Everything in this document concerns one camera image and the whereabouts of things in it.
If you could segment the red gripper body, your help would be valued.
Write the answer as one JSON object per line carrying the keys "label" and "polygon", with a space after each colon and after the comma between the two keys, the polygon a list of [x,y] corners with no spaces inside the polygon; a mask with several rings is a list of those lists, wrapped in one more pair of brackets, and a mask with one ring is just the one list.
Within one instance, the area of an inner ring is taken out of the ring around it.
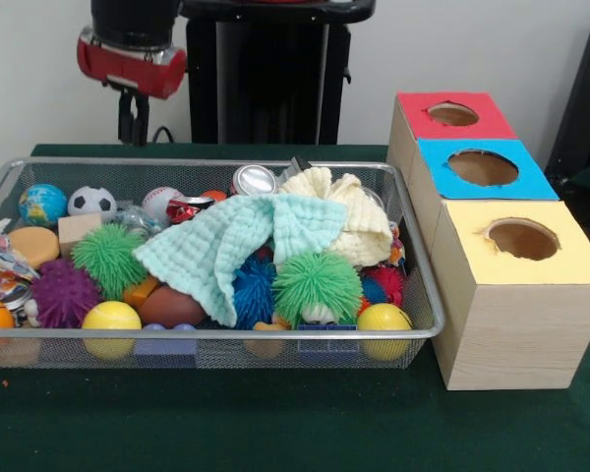
{"label": "red gripper body", "polygon": [[77,62],[85,76],[102,84],[167,99],[184,79],[187,54],[174,46],[159,51],[113,47],[101,42],[92,27],[85,27],[77,43]]}

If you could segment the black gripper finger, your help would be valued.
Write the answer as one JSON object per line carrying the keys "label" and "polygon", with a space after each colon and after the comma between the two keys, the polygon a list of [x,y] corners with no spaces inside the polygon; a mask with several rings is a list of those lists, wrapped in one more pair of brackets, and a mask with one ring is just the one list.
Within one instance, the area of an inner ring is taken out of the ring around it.
{"label": "black gripper finger", "polygon": [[133,142],[134,115],[132,112],[132,102],[132,93],[126,89],[122,89],[119,96],[118,139],[125,145]]}
{"label": "black gripper finger", "polygon": [[133,122],[132,143],[143,147],[148,141],[149,103],[146,95],[136,93],[134,95],[137,114]]}

